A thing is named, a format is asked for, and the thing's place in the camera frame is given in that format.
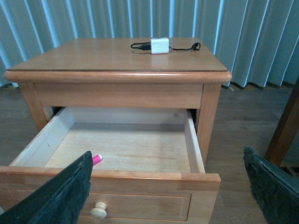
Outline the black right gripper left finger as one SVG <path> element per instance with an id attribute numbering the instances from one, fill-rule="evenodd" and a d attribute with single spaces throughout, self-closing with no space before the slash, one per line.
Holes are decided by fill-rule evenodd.
<path id="1" fill-rule="evenodd" d="M 0 216 L 2 224 L 75 224 L 89 196 L 93 158 L 85 152 Z"/>

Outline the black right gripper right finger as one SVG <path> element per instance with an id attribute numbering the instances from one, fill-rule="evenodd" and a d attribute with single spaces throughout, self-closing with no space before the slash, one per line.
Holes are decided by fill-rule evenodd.
<path id="1" fill-rule="evenodd" d="M 255 153 L 244 149 L 246 168 L 253 198 L 269 224 L 299 222 L 299 180 Z"/>

